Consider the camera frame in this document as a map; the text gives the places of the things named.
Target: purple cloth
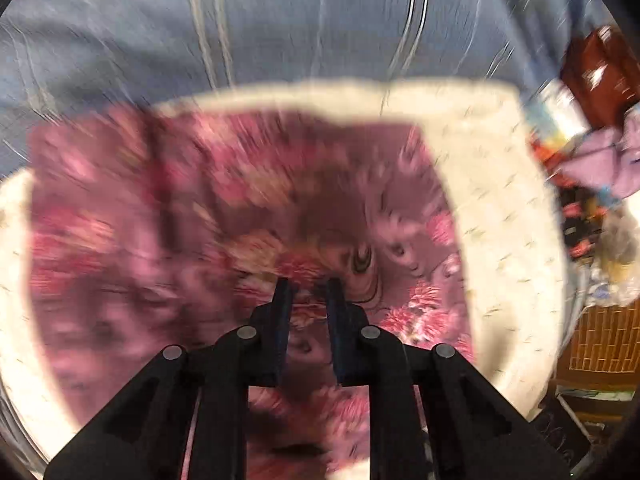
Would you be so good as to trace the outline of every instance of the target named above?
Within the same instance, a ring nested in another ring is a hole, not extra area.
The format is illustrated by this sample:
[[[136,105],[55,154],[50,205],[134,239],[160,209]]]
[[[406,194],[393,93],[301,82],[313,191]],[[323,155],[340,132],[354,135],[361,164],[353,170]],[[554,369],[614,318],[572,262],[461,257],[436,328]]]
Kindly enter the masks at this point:
[[[588,134],[558,170],[581,186],[607,189],[623,199],[640,190],[639,161],[640,118],[633,109],[626,115],[624,132],[611,126]]]
[[[284,384],[250,392],[250,477],[368,456],[366,390],[332,373],[327,277],[405,342],[471,358],[452,216],[410,124],[115,107],[31,139],[33,308],[82,423],[165,345],[244,324],[277,276],[300,291]],[[324,454],[274,452],[293,444]]]

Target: blue bedsheet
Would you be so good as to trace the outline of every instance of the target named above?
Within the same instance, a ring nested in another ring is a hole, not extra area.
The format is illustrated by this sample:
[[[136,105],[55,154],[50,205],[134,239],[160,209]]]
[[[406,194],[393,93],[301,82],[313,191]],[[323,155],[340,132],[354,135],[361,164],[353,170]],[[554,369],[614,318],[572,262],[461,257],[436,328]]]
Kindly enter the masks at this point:
[[[498,78],[526,98],[572,34],[610,20],[600,0],[14,0],[0,177],[26,163],[37,121],[114,101],[339,76]]]

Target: pink flower pattern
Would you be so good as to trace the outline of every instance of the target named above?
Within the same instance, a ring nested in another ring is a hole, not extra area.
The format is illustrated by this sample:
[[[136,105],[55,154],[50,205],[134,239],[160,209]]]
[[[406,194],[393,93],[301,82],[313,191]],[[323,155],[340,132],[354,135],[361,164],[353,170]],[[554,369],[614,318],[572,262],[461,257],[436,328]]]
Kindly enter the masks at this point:
[[[453,217],[449,211],[437,213],[427,222],[427,232],[433,243],[448,246],[455,242],[456,232],[453,225]]]
[[[453,218],[414,126],[123,106],[45,124],[31,147],[31,297],[80,423],[163,346],[211,345],[246,322],[278,276],[299,291],[284,385],[250,392],[276,420],[268,439],[249,435],[250,476],[369,453],[366,390],[331,372],[327,277],[403,342],[472,356]],[[316,462],[273,452],[309,443],[325,450]]]

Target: clothing pile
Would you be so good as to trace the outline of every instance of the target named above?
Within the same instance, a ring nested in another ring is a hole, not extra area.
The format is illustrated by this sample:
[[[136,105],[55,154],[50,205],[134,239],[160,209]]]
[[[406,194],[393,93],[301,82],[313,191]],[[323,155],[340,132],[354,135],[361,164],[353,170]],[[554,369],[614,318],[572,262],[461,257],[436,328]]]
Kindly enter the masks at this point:
[[[527,110],[574,274],[583,275],[575,301],[580,312],[628,304],[640,294],[638,223],[623,203],[640,190],[640,65],[607,26],[572,41],[561,79]]]

